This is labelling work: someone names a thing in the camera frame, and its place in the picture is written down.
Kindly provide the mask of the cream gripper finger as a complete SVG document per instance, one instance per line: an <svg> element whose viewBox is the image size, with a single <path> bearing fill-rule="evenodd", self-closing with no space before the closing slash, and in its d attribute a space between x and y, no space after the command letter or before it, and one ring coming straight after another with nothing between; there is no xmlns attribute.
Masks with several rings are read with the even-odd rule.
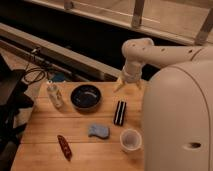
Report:
<svg viewBox="0 0 213 171"><path fill-rule="evenodd" d="M141 82L140 81L136 82L135 84L138 87L138 89L141 89Z"/></svg>
<svg viewBox="0 0 213 171"><path fill-rule="evenodd" d="M121 89L125 85L125 81L122 78L118 78L117 81L114 84L113 91L117 92L119 89Z"/></svg>

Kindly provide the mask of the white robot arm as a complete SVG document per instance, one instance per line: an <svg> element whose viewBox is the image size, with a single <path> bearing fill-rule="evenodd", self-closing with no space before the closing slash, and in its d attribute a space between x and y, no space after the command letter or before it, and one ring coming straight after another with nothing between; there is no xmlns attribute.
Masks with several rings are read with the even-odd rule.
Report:
<svg viewBox="0 0 213 171"><path fill-rule="evenodd" d="M118 88L140 85L146 64L159 69L142 100L144 171L213 171L213 45L139 38L125 41L122 54Z"/></svg>

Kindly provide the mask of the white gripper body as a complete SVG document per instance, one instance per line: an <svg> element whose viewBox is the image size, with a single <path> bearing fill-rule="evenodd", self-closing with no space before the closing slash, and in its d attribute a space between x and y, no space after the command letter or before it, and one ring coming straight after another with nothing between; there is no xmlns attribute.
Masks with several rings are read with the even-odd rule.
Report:
<svg viewBox="0 0 213 171"><path fill-rule="evenodd" d="M124 66L121 72L122 79L127 83L136 83L141 79L142 68Z"/></svg>

